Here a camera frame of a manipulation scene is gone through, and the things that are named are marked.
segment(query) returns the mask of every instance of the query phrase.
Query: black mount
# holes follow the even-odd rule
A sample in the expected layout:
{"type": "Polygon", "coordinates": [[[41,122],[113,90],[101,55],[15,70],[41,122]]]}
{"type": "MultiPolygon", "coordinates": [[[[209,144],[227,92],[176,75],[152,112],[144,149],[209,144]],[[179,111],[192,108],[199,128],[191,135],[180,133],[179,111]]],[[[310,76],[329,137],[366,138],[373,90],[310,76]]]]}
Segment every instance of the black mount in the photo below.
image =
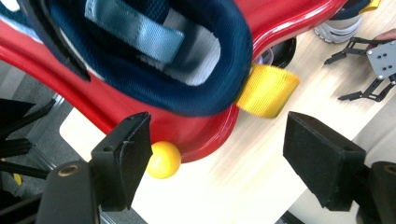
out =
{"type": "Polygon", "coordinates": [[[364,165],[366,152],[320,120],[289,112],[283,156],[330,211],[359,206],[358,223],[396,223],[396,163],[364,165]]]}

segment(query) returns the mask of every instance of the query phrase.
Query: black metal clamp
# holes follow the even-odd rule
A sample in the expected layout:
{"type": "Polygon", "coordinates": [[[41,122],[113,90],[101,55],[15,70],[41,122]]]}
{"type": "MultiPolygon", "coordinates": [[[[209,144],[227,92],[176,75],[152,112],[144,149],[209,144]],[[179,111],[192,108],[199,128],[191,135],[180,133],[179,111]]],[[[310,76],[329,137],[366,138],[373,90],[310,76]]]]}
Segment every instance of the black metal clamp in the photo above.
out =
{"type": "Polygon", "coordinates": [[[45,191],[0,211],[0,223],[100,223],[103,211],[130,209],[149,158],[149,113],[124,119],[92,151],[90,162],[52,170],[45,191]]]}
{"type": "Polygon", "coordinates": [[[376,79],[365,91],[357,91],[339,97],[339,100],[357,100],[367,98],[376,102],[381,102],[396,85],[396,41],[395,40],[368,40],[360,37],[352,37],[346,47],[332,55],[324,64],[331,64],[347,57],[347,54],[366,55],[372,65],[376,79]],[[354,49],[356,44],[380,45],[373,49],[354,49]],[[379,94],[373,94],[385,78],[389,78],[390,83],[379,94]]]}

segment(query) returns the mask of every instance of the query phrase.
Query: screw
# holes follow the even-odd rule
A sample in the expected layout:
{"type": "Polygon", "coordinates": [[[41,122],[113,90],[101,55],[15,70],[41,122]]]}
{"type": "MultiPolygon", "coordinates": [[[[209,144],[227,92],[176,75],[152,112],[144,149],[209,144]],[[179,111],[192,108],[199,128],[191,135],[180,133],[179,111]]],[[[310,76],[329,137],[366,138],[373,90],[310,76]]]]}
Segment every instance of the screw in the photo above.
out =
{"type": "Polygon", "coordinates": [[[58,175],[59,176],[69,176],[69,175],[73,175],[75,173],[77,173],[79,170],[79,166],[75,165],[75,164],[71,164],[68,166],[65,166],[64,168],[62,168],[59,172],[58,175]]]}

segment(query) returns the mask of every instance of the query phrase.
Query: gray strap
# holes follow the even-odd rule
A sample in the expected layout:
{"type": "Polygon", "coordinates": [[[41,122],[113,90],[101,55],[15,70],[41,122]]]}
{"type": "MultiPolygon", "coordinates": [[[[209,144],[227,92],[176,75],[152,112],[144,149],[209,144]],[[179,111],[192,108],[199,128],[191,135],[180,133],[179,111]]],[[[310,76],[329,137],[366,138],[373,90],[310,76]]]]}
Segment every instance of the gray strap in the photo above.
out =
{"type": "Polygon", "coordinates": [[[173,61],[184,39],[180,31],[161,26],[121,0],[87,0],[85,17],[163,63],[173,61]]]}

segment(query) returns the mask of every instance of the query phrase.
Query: navy blue padded cushion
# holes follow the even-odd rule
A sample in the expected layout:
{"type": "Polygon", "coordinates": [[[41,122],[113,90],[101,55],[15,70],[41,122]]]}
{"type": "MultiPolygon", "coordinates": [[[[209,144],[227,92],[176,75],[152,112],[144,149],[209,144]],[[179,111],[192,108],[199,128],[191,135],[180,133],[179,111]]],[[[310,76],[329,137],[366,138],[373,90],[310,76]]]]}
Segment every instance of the navy blue padded cushion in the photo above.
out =
{"type": "Polygon", "coordinates": [[[169,1],[170,7],[219,39],[219,62],[199,86],[188,86],[142,63],[132,48],[84,18],[85,1],[49,0],[47,4],[53,20],[106,83],[149,105],[186,116],[212,116],[234,102],[248,76],[251,34],[233,0],[169,1]]]}
{"type": "Polygon", "coordinates": [[[357,17],[359,12],[366,7],[371,0],[348,0],[344,5],[343,9],[338,11],[331,21],[342,21],[357,17]]]}

